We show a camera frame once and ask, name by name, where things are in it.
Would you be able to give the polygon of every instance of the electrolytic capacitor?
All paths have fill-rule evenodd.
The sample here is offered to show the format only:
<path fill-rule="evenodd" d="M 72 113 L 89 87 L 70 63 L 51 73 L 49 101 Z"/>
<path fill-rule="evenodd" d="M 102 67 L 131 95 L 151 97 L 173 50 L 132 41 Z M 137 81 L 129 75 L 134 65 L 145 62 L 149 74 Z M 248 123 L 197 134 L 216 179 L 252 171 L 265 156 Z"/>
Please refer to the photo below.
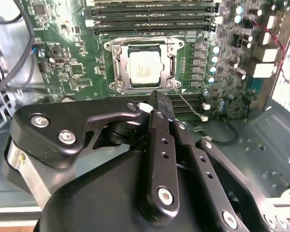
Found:
<path fill-rule="evenodd" d="M 237 67 L 238 67 L 238 64 L 235 63 L 235 62 L 233 62 L 233 61 L 230 61 L 230 62 L 229 62 L 229 65 L 230 65 L 232 68 L 234 68 L 234 69 L 237 69 Z"/>
<path fill-rule="evenodd" d="M 251 43 L 248 41 L 242 40 L 242 47 L 251 48 Z"/>
<path fill-rule="evenodd" d="M 251 42 L 253 40 L 253 37 L 251 35 L 242 35 L 243 39 L 248 41 L 248 42 Z"/>
<path fill-rule="evenodd" d="M 261 9 L 251 9 L 249 10 L 249 13 L 256 16 L 261 16 L 263 12 Z"/>

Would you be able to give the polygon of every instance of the mounting hole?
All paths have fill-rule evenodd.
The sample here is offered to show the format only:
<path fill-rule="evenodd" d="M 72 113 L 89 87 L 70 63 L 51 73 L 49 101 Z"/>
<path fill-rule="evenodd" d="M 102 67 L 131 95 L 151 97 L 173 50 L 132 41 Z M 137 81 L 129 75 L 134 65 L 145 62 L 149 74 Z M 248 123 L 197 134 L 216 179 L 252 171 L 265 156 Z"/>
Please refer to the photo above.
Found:
<path fill-rule="evenodd" d="M 206 160 L 203 158 L 203 156 L 200 156 L 200 160 L 204 163 L 206 162 Z"/>
<path fill-rule="evenodd" d="M 208 178 L 214 179 L 214 177 L 213 177 L 213 175 L 211 173 L 207 172 L 206 174 L 207 174 Z"/>
<path fill-rule="evenodd" d="M 169 158 L 169 156 L 168 156 L 164 151 L 161 152 L 161 155 L 162 155 L 162 157 L 164 157 L 165 159 L 168 159 L 168 158 Z"/>
<path fill-rule="evenodd" d="M 166 139 L 161 139 L 164 144 L 168 144 L 169 142 Z"/>
<path fill-rule="evenodd" d="M 265 151 L 265 146 L 263 146 L 263 145 L 259 145 L 259 149 L 261 150 L 261 151 Z"/>

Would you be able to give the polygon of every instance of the black metal bracket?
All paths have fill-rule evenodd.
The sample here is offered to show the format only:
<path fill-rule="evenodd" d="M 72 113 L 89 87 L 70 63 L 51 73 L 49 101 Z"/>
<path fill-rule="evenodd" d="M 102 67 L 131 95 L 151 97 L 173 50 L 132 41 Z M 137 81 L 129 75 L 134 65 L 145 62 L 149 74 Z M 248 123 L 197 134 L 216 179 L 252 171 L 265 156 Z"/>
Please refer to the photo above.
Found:
<path fill-rule="evenodd" d="M 144 154 L 138 207 L 147 222 L 164 226 L 180 213 L 176 166 L 182 164 L 199 188 L 195 198 L 203 205 L 202 214 L 209 231 L 290 232 L 288 221 L 276 214 L 275 207 L 214 144 L 207 140 L 194 144 L 185 125 L 175 120 L 166 95 L 154 91 L 147 103 L 151 106 L 148 112 L 121 98 L 25 106 L 12 120 L 11 138 L 17 149 L 13 157 L 8 154 L 9 158 L 18 170 L 24 170 L 22 157 L 29 156 L 54 170 L 71 169 L 80 154 L 127 143 L 131 152 Z M 48 125 L 34 125 L 31 121 L 34 116 L 43 116 Z M 73 132 L 72 143 L 59 139 L 63 130 Z M 36 176 L 44 183 L 43 175 Z M 232 207 L 228 191 L 242 206 L 240 216 Z"/>
<path fill-rule="evenodd" d="M 95 144 L 103 128 L 115 121 L 135 121 L 140 109 L 128 99 L 106 99 L 42 105 L 28 105 L 17 110 L 11 124 L 11 137 L 23 151 L 53 168 L 68 168 L 85 148 L 86 133 L 92 132 Z M 44 128 L 30 119 L 43 116 L 49 121 Z M 71 131 L 76 141 L 64 144 L 60 131 Z"/>
<path fill-rule="evenodd" d="M 241 217 L 250 231 L 290 232 L 289 222 L 213 143 L 202 139 L 196 145 L 208 155 L 223 187 L 238 199 Z"/>

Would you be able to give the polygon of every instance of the white connector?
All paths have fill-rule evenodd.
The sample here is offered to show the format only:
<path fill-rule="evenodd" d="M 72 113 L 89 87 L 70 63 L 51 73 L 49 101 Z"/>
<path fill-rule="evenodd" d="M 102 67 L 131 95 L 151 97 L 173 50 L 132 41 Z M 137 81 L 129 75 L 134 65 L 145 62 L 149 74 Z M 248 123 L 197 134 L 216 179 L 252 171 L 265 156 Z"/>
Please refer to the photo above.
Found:
<path fill-rule="evenodd" d="M 206 103 L 204 102 L 204 103 L 202 103 L 202 108 L 203 108 L 204 110 L 210 110 L 210 109 L 211 109 L 211 105 L 210 105 L 210 104 L 206 104 Z"/>
<path fill-rule="evenodd" d="M 201 121 L 202 122 L 207 122 L 208 121 L 208 116 L 201 115 Z"/>

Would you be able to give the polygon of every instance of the green circuit board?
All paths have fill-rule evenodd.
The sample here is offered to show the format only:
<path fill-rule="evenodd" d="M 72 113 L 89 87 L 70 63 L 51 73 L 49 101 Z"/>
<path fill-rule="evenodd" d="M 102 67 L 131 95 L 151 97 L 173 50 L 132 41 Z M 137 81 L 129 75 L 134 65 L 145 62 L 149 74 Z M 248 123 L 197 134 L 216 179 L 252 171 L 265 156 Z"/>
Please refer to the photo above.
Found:
<path fill-rule="evenodd" d="M 210 119 L 220 114 L 247 117 L 252 92 L 248 78 L 239 78 L 229 61 L 244 64 L 251 51 L 236 48 L 234 52 L 233 33 L 243 29 L 234 25 L 232 9 L 235 4 L 256 8 L 261 1 L 22 3 L 35 30 L 39 70 L 51 102 L 109 97 L 141 102 L 157 89 L 171 96 L 181 119 L 197 120 L 178 93 Z M 202 108 L 204 102 L 211 105 L 210 110 Z"/>

